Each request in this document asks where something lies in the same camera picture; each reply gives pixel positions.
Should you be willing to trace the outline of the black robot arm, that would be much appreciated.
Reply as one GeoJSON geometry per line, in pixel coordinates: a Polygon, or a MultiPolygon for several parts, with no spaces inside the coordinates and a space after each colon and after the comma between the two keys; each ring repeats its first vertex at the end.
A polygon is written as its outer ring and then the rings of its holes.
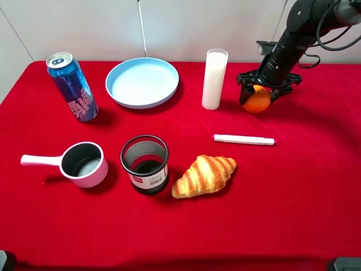
{"type": "Polygon", "coordinates": [[[328,51],[348,49],[360,41],[356,38],[348,45],[329,47],[321,38],[331,30],[344,28],[348,31],[360,23],[360,1],[296,1],[292,6],[287,27],[277,42],[258,41],[264,56],[258,69],[237,76],[241,86],[241,105],[256,92],[255,86],[270,89],[270,101],[274,102],[299,85],[300,75],[292,73],[310,47],[320,46],[328,51]]]}

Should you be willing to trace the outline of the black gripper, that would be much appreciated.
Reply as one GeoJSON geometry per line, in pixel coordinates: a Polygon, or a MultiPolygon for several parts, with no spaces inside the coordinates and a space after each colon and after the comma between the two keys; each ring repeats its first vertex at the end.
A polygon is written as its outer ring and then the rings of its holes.
{"type": "Polygon", "coordinates": [[[292,92],[292,85],[299,85],[302,78],[298,74],[289,73],[285,79],[267,79],[257,69],[239,73],[236,77],[238,85],[241,85],[241,93],[239,102],[243,106],[249,98],[256,93],[253,85],[260,85],[270,88],[270,103],[274,103],[277,99],[281,98],[292,92]]]}

